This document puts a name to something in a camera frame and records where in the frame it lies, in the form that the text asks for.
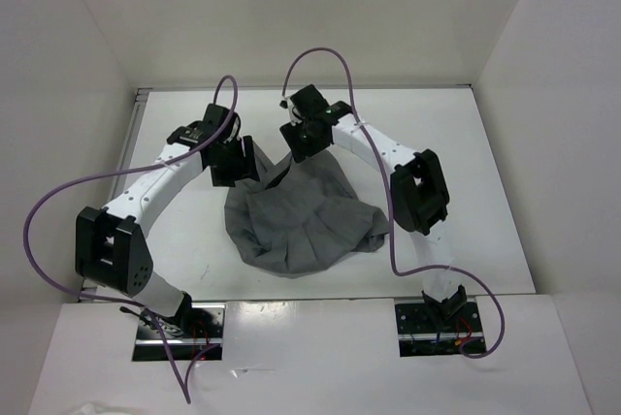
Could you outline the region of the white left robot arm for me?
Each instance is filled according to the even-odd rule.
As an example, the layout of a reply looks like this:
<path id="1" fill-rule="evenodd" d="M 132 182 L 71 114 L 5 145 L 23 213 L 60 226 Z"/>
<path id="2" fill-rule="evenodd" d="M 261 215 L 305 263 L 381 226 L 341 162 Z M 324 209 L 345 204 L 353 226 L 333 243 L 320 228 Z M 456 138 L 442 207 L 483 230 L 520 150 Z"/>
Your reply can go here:
<path id="1" fill-rule="evenodd" d="M 204 171 L 215 187 L 257 176 L 252 139 L 239 135 L 239 116 L 210 104 L 202 119 L 176 129 L 153 163 L 122 194 L 101 208 L 85 207 L 76 220 L 78 275 L 112 288 L 151 310 L 151 327 L 179 337 L 209 322 L 189 294 L 154 270 L 147 236 L 181 190 Z"/>

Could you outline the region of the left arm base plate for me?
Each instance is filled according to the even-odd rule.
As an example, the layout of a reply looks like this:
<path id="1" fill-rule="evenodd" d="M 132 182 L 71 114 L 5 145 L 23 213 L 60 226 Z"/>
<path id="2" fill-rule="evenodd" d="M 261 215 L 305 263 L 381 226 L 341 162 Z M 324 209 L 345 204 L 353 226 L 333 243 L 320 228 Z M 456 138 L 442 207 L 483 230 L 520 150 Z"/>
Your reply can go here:
<path id="1" fill-rule="evenodd" d="M 198 321 L 186 331 L 159 319 L 172 356 L 176 361 L 190 362 L 197 357 L 200 361 L 221 361 L 225 324 L 225 303 L 197 303 L 194 310 Z M 156 326 L 143 311 L 129 314 L 138 318 L 132 361 L 139 363 L 163 362 L 167 360 L 166 350 Z"/>

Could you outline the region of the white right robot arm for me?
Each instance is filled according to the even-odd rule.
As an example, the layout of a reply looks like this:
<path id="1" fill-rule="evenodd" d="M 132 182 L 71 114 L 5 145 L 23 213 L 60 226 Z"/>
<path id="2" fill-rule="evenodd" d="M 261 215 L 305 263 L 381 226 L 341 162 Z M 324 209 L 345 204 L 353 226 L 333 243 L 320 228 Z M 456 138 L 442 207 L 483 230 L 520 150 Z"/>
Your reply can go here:
<path id="1" fill-rule="evenodd" d="M 399 277 L 427 276 L 422 299 L 425 318 L 437 331 L 448 330 L 459 319 L 467 302 L 465 287 L 454 279 L 453 257 L 444 239 L 449 192 L 438 155 L 399 144 L 364 121 L 351 104 L 314 107 L 281 104 L 290 121 L 280 132 L 293 160 L 301 163 L 336 145 L 376 169 L 386 196 L 390 238 L 390 264 Z M 409 271 L 397 267 L 395 229 L 410 234 L 419 266 Z"/>

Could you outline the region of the grey pleated skirt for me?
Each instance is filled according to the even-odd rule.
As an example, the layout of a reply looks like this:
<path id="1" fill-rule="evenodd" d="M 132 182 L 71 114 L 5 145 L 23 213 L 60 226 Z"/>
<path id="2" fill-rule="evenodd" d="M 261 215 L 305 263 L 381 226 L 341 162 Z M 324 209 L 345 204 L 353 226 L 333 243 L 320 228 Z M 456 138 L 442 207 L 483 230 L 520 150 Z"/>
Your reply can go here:
<path id="1" fill-rule="evenodd" d="M 301 163 L 287 154 L 275 163 L 254 150 L 259 179 L 238 181 L 224 204 L 225 230 L 245 264 L 295 277 L 384 245 L 386 215 L 358 198 L 330 151 Z"/>

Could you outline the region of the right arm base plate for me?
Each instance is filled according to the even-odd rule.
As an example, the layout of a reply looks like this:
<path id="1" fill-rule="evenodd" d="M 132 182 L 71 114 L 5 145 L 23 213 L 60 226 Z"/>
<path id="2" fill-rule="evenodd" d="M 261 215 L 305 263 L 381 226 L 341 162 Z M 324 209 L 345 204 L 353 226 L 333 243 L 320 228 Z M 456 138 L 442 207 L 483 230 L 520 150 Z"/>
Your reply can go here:
<path id="1" fill-rule="evenodd" d="M 447 322 L 435 324 L 429 307 L 422 300 L 394 304 L 397 338 L 401 358 L 481 355 L 487 351 L 484 332 L 474 300 Z"/>

